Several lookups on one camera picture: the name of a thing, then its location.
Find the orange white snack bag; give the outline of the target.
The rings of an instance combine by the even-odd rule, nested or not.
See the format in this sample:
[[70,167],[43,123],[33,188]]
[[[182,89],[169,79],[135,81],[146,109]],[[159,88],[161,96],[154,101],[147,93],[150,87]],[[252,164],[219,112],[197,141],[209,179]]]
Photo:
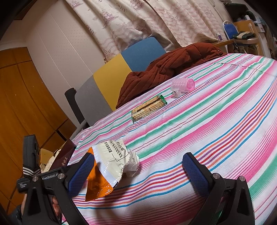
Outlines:
[[87,178],[86,201],[110,194],[122,179],[123,174],[134,176],[139,168],[138,155],[127,149],[123,140],[108,140],[90,147],[94,166]]

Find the cracker snack packet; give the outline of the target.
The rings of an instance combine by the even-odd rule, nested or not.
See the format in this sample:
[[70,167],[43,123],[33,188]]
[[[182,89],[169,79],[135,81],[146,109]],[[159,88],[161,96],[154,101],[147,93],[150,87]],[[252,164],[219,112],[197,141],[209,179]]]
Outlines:
[[132,122],[135,123],[138,120],[150,115],[151,113],[161,109],[167,104],[163,95],[157,95],[148,101],[140,104],[131,111]]

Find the gold tray box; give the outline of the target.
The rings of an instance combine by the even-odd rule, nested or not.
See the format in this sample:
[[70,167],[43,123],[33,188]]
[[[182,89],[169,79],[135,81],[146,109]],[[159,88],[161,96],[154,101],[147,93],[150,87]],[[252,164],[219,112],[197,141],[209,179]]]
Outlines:
[[60,149],[51,152],[46,149],[41,149],[40,153],[40,169],[42,173],[48,172],[62,166],[66,166],[75,151],[75,144],[68,139]]

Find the wooden wardrobe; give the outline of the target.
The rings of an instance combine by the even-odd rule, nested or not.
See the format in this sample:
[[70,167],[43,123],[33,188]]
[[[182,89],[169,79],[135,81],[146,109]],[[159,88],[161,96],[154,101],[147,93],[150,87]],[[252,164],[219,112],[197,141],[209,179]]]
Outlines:
[[23,175],[23,140],[35,134],[51,152],[61,147],[76,126],[39,76],[26,47],[1,51],[1,207],[9,214],[23,195],[16,181]]

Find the striped tablecloth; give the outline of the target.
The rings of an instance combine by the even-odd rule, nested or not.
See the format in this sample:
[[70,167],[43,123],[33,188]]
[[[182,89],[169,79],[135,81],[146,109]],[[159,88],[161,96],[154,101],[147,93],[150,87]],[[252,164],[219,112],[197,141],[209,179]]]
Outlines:
[[[106,140],[123,140],[140,161],[106,197],[73,202],[89,224],[188,224],[204,203],[182,167],[191,152],[212,173],[244,176],[256,224],[276,206],[276,61],[228,54],[180,74],[196,87],[175,98],[166,81],[128,102],[73,140],[70,162]],[[167,104],[133,123],[131,111],[163,95]]]

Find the dark red quilted jacket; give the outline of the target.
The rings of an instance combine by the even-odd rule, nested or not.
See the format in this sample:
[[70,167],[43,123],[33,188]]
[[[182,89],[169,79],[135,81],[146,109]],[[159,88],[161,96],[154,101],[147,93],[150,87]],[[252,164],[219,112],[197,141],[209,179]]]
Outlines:
[[127,75],[116,109],[180,73],[226,54],[211,43],[194,43],[167,52],[151,62],[145,71]]

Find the patterned cream curtain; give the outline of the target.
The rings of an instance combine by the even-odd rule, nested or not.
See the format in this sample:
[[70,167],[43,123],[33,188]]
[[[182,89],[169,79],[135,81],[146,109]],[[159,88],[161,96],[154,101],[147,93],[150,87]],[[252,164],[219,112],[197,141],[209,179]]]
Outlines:
[[110,61],[154,37],[166,52],[196,42],[226,40],[208,1],[68,1]]

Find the wooden side desk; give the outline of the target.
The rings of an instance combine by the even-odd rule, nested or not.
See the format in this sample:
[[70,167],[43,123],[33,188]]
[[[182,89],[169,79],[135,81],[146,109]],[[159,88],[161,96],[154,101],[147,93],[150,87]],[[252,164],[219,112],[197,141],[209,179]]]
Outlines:
[[264,53],[255,24],[251,20],[242,20],[233,24],[239,33],[233,35],[231,40],[223,40],[222,36],[217,33],[219,40],[214,42],[213,45],[226,48],[225,51],[229,53],[243,52],[263,56]]

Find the blue folding chair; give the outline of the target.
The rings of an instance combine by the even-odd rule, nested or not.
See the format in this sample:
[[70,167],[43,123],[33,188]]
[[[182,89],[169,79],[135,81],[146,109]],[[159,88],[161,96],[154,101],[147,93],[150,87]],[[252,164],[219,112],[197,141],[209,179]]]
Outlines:
[[224,33],[228,40],[233,39],[233,35],[236,35],[239,33],[236,26],[230,21],[225,20],[222,23],[222,26],[223,26]]

